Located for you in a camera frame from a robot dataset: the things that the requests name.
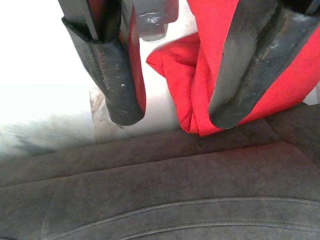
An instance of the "gray car seat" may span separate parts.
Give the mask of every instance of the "gray car seat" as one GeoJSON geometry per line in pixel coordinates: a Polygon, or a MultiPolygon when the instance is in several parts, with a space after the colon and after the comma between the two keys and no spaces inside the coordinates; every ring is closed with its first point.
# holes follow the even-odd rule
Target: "gray car seat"
{"type": "Polygon", "coordinates": [[[320,105],[0,162],[0,239],[318,240],[320,105]]]}

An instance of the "red fabric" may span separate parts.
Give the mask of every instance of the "red fabric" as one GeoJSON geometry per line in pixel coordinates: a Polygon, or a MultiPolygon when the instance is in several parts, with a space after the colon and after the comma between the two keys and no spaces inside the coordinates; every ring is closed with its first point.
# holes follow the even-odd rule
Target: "red fabric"
{"type": "MultiPolygon", "coordinates": [[[[221,131],[210,122],[209,104],[238,1],[188,0],[198,33],[167,44],[147,59],[166,78],[181,128],[187,133],[206,136],[221,131]]],[[[301,103],[319,80],[320,28],[240,124],[301,103]]]]}
{"type": "Polygon", "coordinates": [[[132,16],[130,20],[130,34],[128,37],[128,52],[131,64],[133,82],[135,87],[136,100],[141,110],[146,112],[146,89],[142,73],[141,57],[140,57],[140,42],[137,29],[136,11],[132,8],[132,16]]]}

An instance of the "red cloth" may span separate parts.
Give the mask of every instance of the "red cloth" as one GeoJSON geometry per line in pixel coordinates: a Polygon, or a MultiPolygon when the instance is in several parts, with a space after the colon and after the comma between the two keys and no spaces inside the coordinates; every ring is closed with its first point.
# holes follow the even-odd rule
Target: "red cloth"
{"type": "MultiPolygon", "coordinates": [[[[187,133],[206,136],[221,131],[210,122],[209,104],[238,1],[188,0],[198,33],[167,44],[147,59],[166,78],[181,128],[187,133]]],[[[320,28],[240,124],[301,103],[319,80],[320,28]]]]}

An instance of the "clear plastic piece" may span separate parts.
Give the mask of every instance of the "clear plastic piece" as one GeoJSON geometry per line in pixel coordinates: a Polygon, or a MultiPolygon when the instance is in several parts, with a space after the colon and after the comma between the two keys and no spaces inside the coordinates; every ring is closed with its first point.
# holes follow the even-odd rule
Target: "clear plastic piece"
{"type": "Polygon", "coordinates": [[[147,42],[166,37],[169,23],[178,19],[178,0],[122,0],[122,31],[130,29],[132,10],[135,11],[139,37],[147,42]]]}

